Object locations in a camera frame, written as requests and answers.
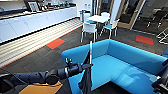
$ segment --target glass wall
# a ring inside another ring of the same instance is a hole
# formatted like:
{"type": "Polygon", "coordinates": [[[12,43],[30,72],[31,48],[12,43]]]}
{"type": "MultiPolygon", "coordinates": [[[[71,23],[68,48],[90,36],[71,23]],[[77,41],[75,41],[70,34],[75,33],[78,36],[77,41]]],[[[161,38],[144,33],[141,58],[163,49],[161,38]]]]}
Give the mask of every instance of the glass wall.
{"type": "Polygon", "coordinates": [[[109,13],[110,7],[111,7],[111,1],[112,0],[102,0],[101,1],[100,13],[102,13],[102,12],[109,13]]]}
{"type": "Polygon", "coordinates": [[[134,30],[159,34],[168,27],[168,0],[146,0],[134,30]]]}
{"type": "Polygon", "coordinates": [[[125,0],[120,16],[120,22],[129,24],[139,0],[125,0]]]}

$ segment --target carpet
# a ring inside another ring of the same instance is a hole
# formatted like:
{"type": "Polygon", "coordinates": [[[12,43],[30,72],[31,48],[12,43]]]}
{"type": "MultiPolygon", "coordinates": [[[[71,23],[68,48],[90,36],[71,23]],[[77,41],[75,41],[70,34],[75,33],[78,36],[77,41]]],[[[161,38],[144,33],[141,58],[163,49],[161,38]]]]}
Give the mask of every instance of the carpet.
{"type": "Polygon", "coordinates": [[[51,49],[54,49],[64,42],[65,42],[64,40],[57,38],[57,39],[53,40],[52,42],[46,44],[46,46],[51,48],[51,49]]]}
{"type": "Polygon", "coordinates": [[[153,44],[153,39],[151,38],[147,38],[147,37],[143,37],[143,36],[136,36],[136,41],[142,42],[142,43],[146,43],[149,45],[154,45],[153,44]]]}

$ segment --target white cabinet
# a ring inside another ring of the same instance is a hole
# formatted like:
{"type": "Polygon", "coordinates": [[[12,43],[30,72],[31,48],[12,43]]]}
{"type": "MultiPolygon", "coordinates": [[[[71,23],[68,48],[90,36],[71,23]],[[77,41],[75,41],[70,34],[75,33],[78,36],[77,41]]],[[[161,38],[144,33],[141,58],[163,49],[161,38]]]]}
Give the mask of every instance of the white cabinet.
{"type": "Polygon", "coordinates": [[[41,29],[49,26],[45,13],[37,13],[35,15],[41,29]]]}
{"type": "Polygon", "coordinates": [[[36,19],[35,14],[22,16],[22,18],[26,21],[30,32],[40,30],[40,25],[36,19]]]}
{"type": "Polygon", "coordinates": [[[18,36],[22,36],[30,32],[27,22],[24,21],[22,17],[15,17],[7,20],[18,36]]]}
{"type": "Polygon", "coordinates": [[[60,15],[62,15],[61,16],[62,17],[62,22],[69,19],[69,13],[68,13],[69,11],[68,10],[69,10],[69,8],[60,9],[60,11],[61,11],[60,15]]]}
{"type": "Polygon", "coordinates": [[[69,11],[69,19],[72,19],[73,18],[73,8],[71,7],[70,8],[70,11],[69,11]]]}
{"type": "Polygon", "coordinates": [[[56,24],[54,11],[48,11],[48,12],[45,12],[45,14],[47,15],[47,20],[48,20],[49,26],[56,24]]]}
{"type": "Polygon", "coordinates": [[[72,18],[77,17],[77,8],[76,7],[71,7],[72,10],[72,18]]]}
{"type": "Polygon", "coordinates": [[[7,19],[0,20],[0,40],[1,42],[10,40],[17,37],[16,32],[13,30],[7,19]]]}
{"type": "Polygon", "coordinates": [[[63,21],[62,10],[55,10],[54,18],[55,18],[56,24],[61,23],[63,21]]]}

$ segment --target chair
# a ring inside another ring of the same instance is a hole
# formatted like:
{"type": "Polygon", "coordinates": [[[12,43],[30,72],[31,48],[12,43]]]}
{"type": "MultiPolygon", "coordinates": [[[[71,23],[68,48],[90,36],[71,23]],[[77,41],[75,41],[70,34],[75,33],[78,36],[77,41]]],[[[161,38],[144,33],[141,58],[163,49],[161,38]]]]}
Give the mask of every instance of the chair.
{"type": "Polygon", "coordinates": [[[167,14],[168,14],[167,11],[158,10],[155,14],[152,15],[153,18],[149,19],[147,27],[149,27],[151,23],[157,23],[159,28],[160,25],[162,24],[163,18],[166,17],[167,14]]]}
{"type": "Polygon", "coordinates": [[[118,24],[118,21],[119,21],[119,20],[120,20],[120,19],[118,19],[118,20],[116,20],[116,21],[113,21],[112,24],[108,24],[108,25],[103,26],[102,31],[101,31],[101,33],[100,33],[100,36],[102,35],[104,29],[110,30],[109,39],[110,39],[110,37],[111,37],[111,32],[112,32],[113,29],[115,29],[115,36],[116,36],[116,35],[117,35],[117,24],[118,24]]]}
{"type": "Polygon", "coordinates": [[[166,39],[168,36],[168,34],[165,33],[166,30],[168,30],[168,27],[156,36],[157,38],[160,38],[159,43],[168,44],[166,42],[163,42],[163,40],[166,39]]]}
{"type": "Polygon", "coordinates": [[[83,41],[83,33],[84,32],[85,32],[85,37],[86,37],[86,32],[87,33],[94,33],[94,42],[95,42],[95,37],[97,39],[96,24],[83,23],[81,42],[83,41]]]}
{"type": "Polygon", "coordinates": [[[90,17],[90,13],[84,13],[84,23],[89,23],[89,24],[95,24],[96,22],[95,21],[92,21],[92,20],[87,20],[87,18],[90,17]]]}
{"type": "Polygon", "coordinates": [[[101,13],[101,16],[107,17],[108,19],[110,19],[110,13],[102,12],[102,13],[101,13]]]}
{"type": "Polygon", "coordinates": [[[107,12],[102,12],[101,16],[110,18],[110,14],[107,12]]]}

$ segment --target couch armrest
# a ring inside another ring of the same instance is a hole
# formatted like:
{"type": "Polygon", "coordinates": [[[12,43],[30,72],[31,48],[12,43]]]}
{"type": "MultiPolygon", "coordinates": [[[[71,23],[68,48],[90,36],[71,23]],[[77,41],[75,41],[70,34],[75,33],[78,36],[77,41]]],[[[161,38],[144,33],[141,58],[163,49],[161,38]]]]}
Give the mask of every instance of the couch armrest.
{"type": "MultiPolygon", "coordinates": [[[[107,54],[108,45],[109,40],[103,40],[93,43],[92,58],[107,54]]],[[[89,44],[66,50],[62,52],[63,62],[65,63],[65,58],[68,58],[72,59],[72,62],[74,63],[83,63],[89,50],[89,44]]]]}
{"type": "Polygon", "coordinates": [[[163,68],[162,63],[167,59],[114,40],[110,41],[107,53],[154,75],[159,73],[163,68]]]}

